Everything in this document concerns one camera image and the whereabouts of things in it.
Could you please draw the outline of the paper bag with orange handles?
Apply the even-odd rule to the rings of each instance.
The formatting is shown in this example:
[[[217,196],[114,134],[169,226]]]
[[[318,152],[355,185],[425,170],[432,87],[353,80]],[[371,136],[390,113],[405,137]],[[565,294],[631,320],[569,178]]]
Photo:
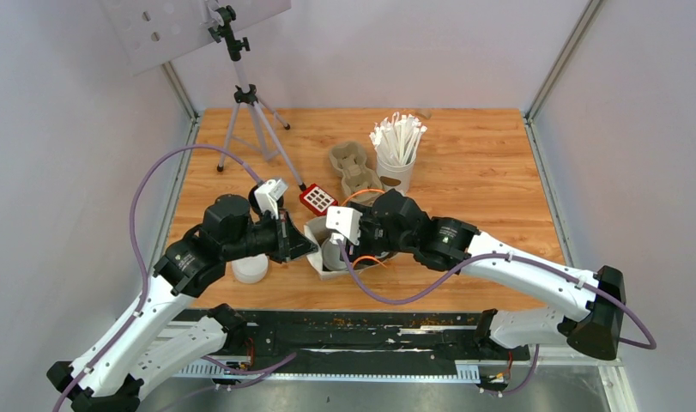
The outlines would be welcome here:
[[[348,275],[348,266],[342,260],[342,255],[337,244],[331,241],[333,231],[327,227],[328,216],[319,216],[309,220],[304,226],[306,237],[318,245],[318,251],[307,256],[307,261],[317,272],[321,281],[336,279]],[[357,254],[350,249],[348,251],[350,262],[356,273],[369,268],[383,266],[395,257],[395,252],[373,253],[369,257],[365,253]]]

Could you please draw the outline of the lidded coffee cup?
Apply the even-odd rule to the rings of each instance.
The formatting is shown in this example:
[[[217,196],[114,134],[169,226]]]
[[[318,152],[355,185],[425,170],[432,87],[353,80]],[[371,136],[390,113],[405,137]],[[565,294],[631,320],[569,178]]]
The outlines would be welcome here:
[[[326,239],[321,245],[323,267],[329,272],[346,272],[348,265],[342,259],[342,252],[339,245]]]

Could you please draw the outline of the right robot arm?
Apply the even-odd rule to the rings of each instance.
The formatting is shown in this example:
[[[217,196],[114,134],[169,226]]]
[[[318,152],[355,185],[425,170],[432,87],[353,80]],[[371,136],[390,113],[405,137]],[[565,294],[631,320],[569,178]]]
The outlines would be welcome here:
[[[352,258],[405,253],[430,270],[489,280],[545,303],[523,312],[484,311],[473,338],[485,358],[563,342],[601,361],[618,354],[626,293],[622,272],[612,266],[583,270],[550,262],[465,221],[430,216],[396,190],[371,206],[353,206],[348,243]]]

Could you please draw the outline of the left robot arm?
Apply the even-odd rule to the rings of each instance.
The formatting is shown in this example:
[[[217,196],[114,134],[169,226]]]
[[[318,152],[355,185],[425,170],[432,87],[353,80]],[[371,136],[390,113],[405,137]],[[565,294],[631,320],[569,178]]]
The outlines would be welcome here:
[[[156,263],[145,294],[85,354],[58,361],[47,372],[74,411],[134,411],[176,372],[206,354],[237,354],[246,344],[245,320],[221,304],[194,326],[157,347],[169,322],[221,279],[229,262],[266,255],[283,264],[316,252],[315,242],[285,209],[251,218],[248,200],[223,195],[206,208],[201,224],[171,244]]]

